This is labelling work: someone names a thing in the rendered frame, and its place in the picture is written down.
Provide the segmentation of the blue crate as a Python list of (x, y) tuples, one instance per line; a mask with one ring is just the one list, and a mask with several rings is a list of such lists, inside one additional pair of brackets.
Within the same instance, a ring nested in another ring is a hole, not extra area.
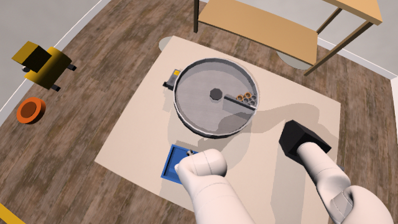
[(189, 149), (172, 144), (160, 177), (182, 184), (175, 171), (175, 165), (177, 165), (183, 158), (187, 157), (187, 151), (189, 151)]

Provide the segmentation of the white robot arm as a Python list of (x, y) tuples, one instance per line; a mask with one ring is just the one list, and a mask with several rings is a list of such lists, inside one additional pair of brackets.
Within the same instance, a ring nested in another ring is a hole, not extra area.
[[(351, 186), (349, 177), (317, 144), (303, 143), (297, 157), (334, 224), (394, 224), (381, 200), (363, 187)], [(225, 179), (227, 163), (220, 151), (185, 157), (175, 171), (192, 200), (197, 224), (256, 224)]]

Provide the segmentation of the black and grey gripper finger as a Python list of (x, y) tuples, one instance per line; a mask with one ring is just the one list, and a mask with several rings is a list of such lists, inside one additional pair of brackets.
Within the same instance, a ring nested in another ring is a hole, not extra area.
[(186, 155), (187, 156), (191, 156), (191, 155), (193, 155), (194, 153), (193, 153), (193, 151), (192, 150), (189, 150), (188, 152), (186, 152)]

